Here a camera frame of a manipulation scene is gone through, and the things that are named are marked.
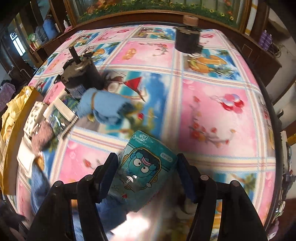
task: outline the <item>plastic packaging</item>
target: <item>plastic packaging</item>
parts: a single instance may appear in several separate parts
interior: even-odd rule
[[[160,141],[136,131],[118,158],[109,195],[128,211],[139,211],[172,175],[177,156]]]
[[[48,37],[42,26],[36,27],[35,35],[36,35],[36,42],[38,43],[38,45],[39,45],[38,41],[40,41],[41,43],[48,41]]]
[[[38,42],[37,42],[36,36],[35,36],[34,33],[29,34],[27,39],[32,42],[30,44],[30,47],[31,47],[31,49],[33,51],[35,51],[40,46],[40,44],[42,43],[40,40],[38,40]]]
[[[78,105],[78,101],[70,97],[69,95],[64,95],[59,97],[59,99],[73,112]],[[49,105],[48,109],[44,112],[44,117],[48,120],[51,125],[55,136],[59,137],[59,134],[64,131],[67,126],[71,123],[71,118],[64,116],[54,105]]]
[[[259,45],[262,47],[263,46],[263,44],[264,44],[264,42],[265,42],[265,40],[266,40],[266,37],[267,37],[267,31],[266,30],[264,30],[263,32],[262,32],[262,34],[261,34],[261,37],[260,37],[260,40],[259,40]]]
[[[266,37],[266,40],[263,44],[263,49],[268,50],[269,46],[272,44],[272,36],[271,34]]]

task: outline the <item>bottle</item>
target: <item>bottle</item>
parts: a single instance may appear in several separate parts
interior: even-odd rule
[[[69,27],[69,25],[68,25],[68,23],[67,23],[66,20],[64,20],[64,26],[65,26],[65,28]]]
[[[267,37],[267,31],[266,30],[264,30],[263,32],[262,32],[262,34],[261,34],[261,37],[260,37],[260,40],[259,40],[259,45],[262,47],[263,46],[263,44],[264,44],[264,42],[265,42],[265,40],[266,40],[266,37]]]
[[[57,29],[57,32],[58,32],[58,33],[60,33],[61,31],[59,30],[59,27],[57,26],[57,24],[56,24],[56,23],[54,24],[54,26],[56,27],[56,29]]]
[[[263,49],[268,50],[269,46],[272,44],[272,36],[271,34],[266,37],[266,40],[263,44]]]
[[[46,35],[46,32],[43,26],[36,27],[35,36],[36,36],[36,42],[38,43],[38,45],[41,45],[41,43],[48,41],[48,37]]]

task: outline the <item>tissue pack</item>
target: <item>tissue pack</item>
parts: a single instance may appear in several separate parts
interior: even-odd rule
[[[163,143],[136,131],[118,158],[109,194],[128,211],[139,211],[173,173],[177,156]]]

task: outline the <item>fabric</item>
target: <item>fabric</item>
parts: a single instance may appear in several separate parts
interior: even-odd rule
[[[38,167],[33,163],[32,184],[31,184],[31,205],[34,214],[38,212],[43,200],[50,190],[48,180]],[[108,233],[126,220],[127,211],[123,205],[111,196],[107,196],[101,203],[96,204],[104,231]],[[73,208],[73,225],[77,241],[83,241],[83,234],[79,221],[79,214],[76,208]]]
[[[35,155],[38,155],[43,147],[53,138],[54,132],[50,124],[43,120],[40,123],[40,127],[36,133],[32,136],[32,151]]]
[[[0,111],[2,111],[6,103],[8,103],[15,92],[15,86],[10,83],[4,83],[0,90]]]
[[[174,26],[164,25],[84,30],[69,37],[48,58],[30,84],[37,83],[40,78],[60,74],[63,63],[71,58],[68,46],[75,46],[78,54],[85,50],[94,52],[92,59],[96,68],[107,70],[107,91],[138,104],[133,114],[127,115],[117,125],[90,122],[87,117],[80,119],[77,124],[89,130],[76,129],[75,135],[69,139],[70,148],[64,146],[67,151],[57,151],[56,156],[60,157],[53,164],[52,179],[67,181],[92,173],[97,160],[105,160],[107,151],[123,149],[126,143],[118,143],[130,139],[140,129],[176,153],[185,153],[190,164],[215,181],[229,183],[233,179],[238,180],[262,223],[267,225],[273,191],[277,188],[274,185],[274,150],[277,147],[258,83],[243,57],[221,31],[202,31],[200,44],[204,48],[201,55],[178,52],[174,48],[175,38]],[[72,148],[76,157],[79,155],[78,159],[73,158]],[[148,218],[152,224],[164,221],[168,225],[153,225],[152,232],[157,229],[160,234],[147,240],[163,236],[185,240],[184,233],[189,230],[192,220],[175,218],[174,196],[166,196],[169,203],[160,196],[152,200],[156,205],[164,203],[158,215],[151,205],[151,210],[150,207],[145,209],[145,218],[152,217]],[[221,203],[217,201],[217,223],[220,223]],[[164,213],[173,213],[173,217],[162,215]],[[135,229],[136,232],[131,231],[132,236],[140,239],[141,230],[139,227]],[[212,238],[218,236],[218,230],[219,225],[216,225]],[[128,240],[129,234],[120,234],[116,239]]]
[[[76,114],[79,118],[82,118],[92,113],[98,122],[113,125],[132,109],[133,106],[129,99],[107,91],[90,88],[81,97]]]
[[[32,136],[34,127],[42,120],[43,112],[47,107],[47,104],[43,102],[35,102],[24,127],[24,132],[28,136]]]

